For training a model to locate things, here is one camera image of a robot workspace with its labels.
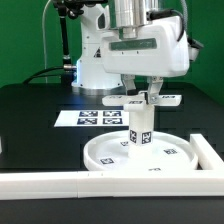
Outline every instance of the black table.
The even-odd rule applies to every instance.
[[[165,83],[179,107],[156,108],[155,130],[189,140],[201,133],[223,156],[224,107],[191,84]],[[80,96],[59,84],[0,89],[0,172],[85,170],[84,145],[121,127],[54,128],[61,110],[110,109],[102,97]],[[0,201],[0,223],[222,223],[223,197],[86,198]]]

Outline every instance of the white round tray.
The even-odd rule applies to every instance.
[[[100,135],[85,145],[84,164],[90,171],[180,171],[198,166],[190,143],[173,135],[153,132],[150,155],[141,158],[129,158],[128,145],[128,131]]]

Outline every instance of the cable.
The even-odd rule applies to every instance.
[[[25,81],[23,81],[23,84],[28,84],[32,79],[35,79],[35,78],[38,78],[38,77],[46,77],[47,78],[48,76],[53,76],[53,75],[45,75],[45,76],[43,76],[42,74],[50,72],[50,71],[62,70],[62,69],[64,69],[63,66],[58,66],[58,67],[52,67],[52,68],[47,68],[47,69],[41,70],[41,71],[33,74],[32,76],[30,76]]]
[[[179,11],[174,10],[174,9],[165,9],[162,11],[154,11],[151,13],[147,13],[147,17],[148,17],[147,19],[148,20],[162,19],[162,18],[167,18],[167,17],[173,16],[174,14],[177,14],[180,17],[180,22],[181,22],[181,31],[180,31],[180,35],[177,39],[177,41],[179,42],[184,35],[184,17]]]
[[[23,84],[28,84],[31,80],[33,79],[37,79],[37,78],[47,78],[47,77],[54,77],[54,76],[61,76],[62,74],[49,74],[49,75],[39,75],[39,76],[35,76],[35,77],[32,77],[32,78],[29,78],[26,81],[26,83],[23,82]]]
[[[42,33],[43,33],[43,48],[44,48],[44,68],[47,68],[47,45],[46,45],[46,13],[48,7],[52,0],[48,0],[47,4],[45,5],[43,15],[42,15]]]
[[[184,17],[183,17],[183,15],[182,15],[179,11],[177,11],[177,10],[173,10],[173,9],[172,9],[171,12],[177,14],[177,15],[180,17],[180,21],[181,21],[181,31],[180,31],[180,35],[179,35],[179,37],[178,37],[178,39],[177,39],[177,41],[179,42],[179,41],[181,40],[181,38],[183,37],[183,35],[184,35],[184,31],[185,31],[185,29],[184,29]]]
[[[183,18],[184,18],[184,29],[187,32],[188,29],[188,8],[186,0],[180,0],[182,8],[183,8]]]

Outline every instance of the green background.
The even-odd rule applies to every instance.
[[[2,0],[0,7],[0,87],[21,83],[44,68],[41,19],[47,0]],[[166,6],[180,8],[179,0],[166,0]],[[223,0],[187,0],[189,34],[205,48],[188,74],[169,79],[195,84],[224,105]],[[57,12],[47,12],[48,67],[62,64],[61,34]],[[79,20],[68,21],[70,51],[74,62],[81,55]]]

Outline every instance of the white cylindrical block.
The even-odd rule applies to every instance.
[[[153,105],[146,110],[130,112],[129,115],[129,152],[130,158],[150,156],[153,140],[154,111]]]

